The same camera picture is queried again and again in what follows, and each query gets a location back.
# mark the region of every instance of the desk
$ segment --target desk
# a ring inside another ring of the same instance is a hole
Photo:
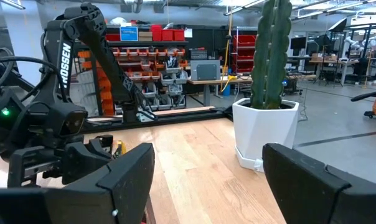
[[[321,65],[322,64],[322,60],[321,61],[314,61],[314,60],[311,60],[309,61],[310,63],[315,63],[316,65]],[[344,85],[344,80],[345,80],[345,75],[347,73],[347,66],[348,65],[353,65],[355,63],[358,63],[356,61],[348,61],[348,62],[341,62],[341,61],[335,61],[335,60],[324,60],[324,63],[331,63],[331,64],[338,64],[338,65],[343,65],[343,72],[342,72],[342,78],[340,80],[340,83],[342,85]],[[320,69],[317,69],[317,72],[316,72],[316,77],[318,78],[319,77],[319,71]]]
[[[109,132],[127,149],[155,148],[151,201],[157,224],[285,223],[262,173],[240,167],[226,118]],[[98,134],[87,134],[85,141]],[[0,159],[0,180],[7,179]],[[44,180],[60,187],[60,178]]]
[[[227,83],[227,76],[224,77],[223,79],[223,84],[226,84]],[[193,85],[203,85],[204,86],[204,90],[203,90],[203,102],[200,102],[198,99],[196,98],[192,98],[194,100],[196,100],[198,103],[204,105],[204,106],[210,106],[210,85],[219,85],[221,80],[201,80],[201,81],[196,81],[196,80],[188,80],[187,81],[188,83],[190,84],[193,84]],[[251,77],[248,76],[248,77],[243,77],[243,78],[238,78],[236,80],[230,80],[230,82],[228,84],[231,84],[231,83],[251,83]]]

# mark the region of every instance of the cactus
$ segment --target cactus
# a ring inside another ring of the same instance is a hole
[[[291,11],[289,0],[268,0],[263,6],[258,23],[255,66],[251,71],[252,108],[272,110],[280,107]]]

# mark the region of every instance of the lab floor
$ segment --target lab floor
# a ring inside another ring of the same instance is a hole
[[[346,84],[344,87],[333,84],[324,86],[310,81],[301,81],[303,95],[286,95],[286,100],[303,104],[308,120],[300,121],[296,130],[294,148],[326,164],[357,175],[376,183],[376,118],[363,116],[364,111],[372,110],[374,98],[351,102],[350,98],[376,91],[376,86]],[[212,106],[229,106],[235,95],[222,99],[212,95]],[[198,102],[187,99],[187,107],[199,107]]]

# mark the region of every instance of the wooden tabletop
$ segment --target wooden tabletop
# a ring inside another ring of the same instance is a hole
[[[285,223],[262,173],[239,166],[233,123],[226,118],[114,131],[128,150],[153,144],[151,201],[156,223]],[[97,134],[88,134],[85,141]],[[0,187],[7,164],[0,159]],[[61,187],[60,178],[39,180]]]
[[[188,83],[191,83],[193,85],[203,85],[203,84],[220,84],[221,80],[202,80],[202,81],[196,81],[196,80],[187,80]],[[229,83],[251,83],[251,77],[242,77],[242,78],[237,78],[236,80],[230,80]]]
[[[322,60],[320,61],[314,61],[314,60],[310,60],[309,61],[310,63],[322,63]],[[335,60],[324,60],[324,63],[337,63]],[[348,64],[348,65],[352,65],[352,64],[355,64],[355,63],[358,63],[356,61],[348,61],[348,62],[341,62],[339,61],[339,64]]]

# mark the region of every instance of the white pot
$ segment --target white pot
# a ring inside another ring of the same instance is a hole
[[[249,98],[244,98],[232,105],[235,150],[242,167],[264,172],[262,154],[265,144],[279,143],[292,148],[299,103],[283,100],[282,104],[291,109],[258,110],[243,106],[249,102]]]

